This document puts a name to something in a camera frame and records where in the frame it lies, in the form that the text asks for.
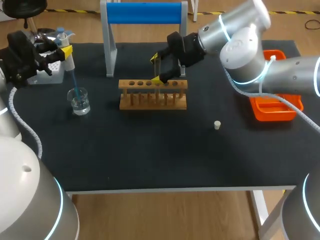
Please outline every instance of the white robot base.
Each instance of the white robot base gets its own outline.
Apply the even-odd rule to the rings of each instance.
[[[0,239],[77,240],[76,207],[35,153],[0,137]]]

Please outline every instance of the wooden floor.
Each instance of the wooden floor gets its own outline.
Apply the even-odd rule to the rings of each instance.
[[[199,11],[228,11],[242,0],[199,0]],[[319,11],[318,0],[266,0],[270,11]],[[98,0],[48,0],[50,9],[99,10]],[[195,32],[216,15],[200,15],[188,22]],[[320,30],[306,30],[307,20],[318,15],[272,15],[272,27],[263,39],[295,40],[302,55],[320,54]],[[81,13],[42,13],[38,28],[63,26],[75,32],[75,43],[101,43],[100,16]],[[6,35],[20,30],[23,21],[0,22],[0,48]],[[115,25],[117,42],[164,42],[178,29],[169,25]],[[281,191],[264,191],[268,210]],[[80,218],[80,240],[256,240],[257,227],[251,201],[244,191],[78,195],[74,199]],[[281,232],[273,240],[282,240]]]

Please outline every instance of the blue pipette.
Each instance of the blue pipette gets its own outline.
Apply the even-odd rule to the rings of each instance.
[[[71,70],[71,74],[72,74],[72,79],[73,79],[74,91],[75,91],[76,98],[78,99],[78,102],[82,106],[83,104],[82,104],[82,101],[81,101],[81,98],[80,98],[79,89],[78,89],[78,85],[77,85],[77,80],[76,80],[75,70],[74,69]]]

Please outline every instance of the white table leg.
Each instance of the white table leg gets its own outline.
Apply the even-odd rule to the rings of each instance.
[[[286,191],[269,215],[263,191],[250,191],[260,240],[270,240],[280,228],[282,205],[290,192],[291,190]]]

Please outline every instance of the black cable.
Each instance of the black cable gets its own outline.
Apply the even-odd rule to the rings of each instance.
[[[310,22],[316,22],[316,23],[318,23],[320,25],[320,21],[318,21],[316,19],[311,19],[311,20],[308,20],[308,21],[305,22],[304,27],[306,29],[308,29],[308,30],[318,30],[318,29],[320,29],[320,26],[319,27],[315,27],[315,28],[308,27],[307,24],[310,23]]]

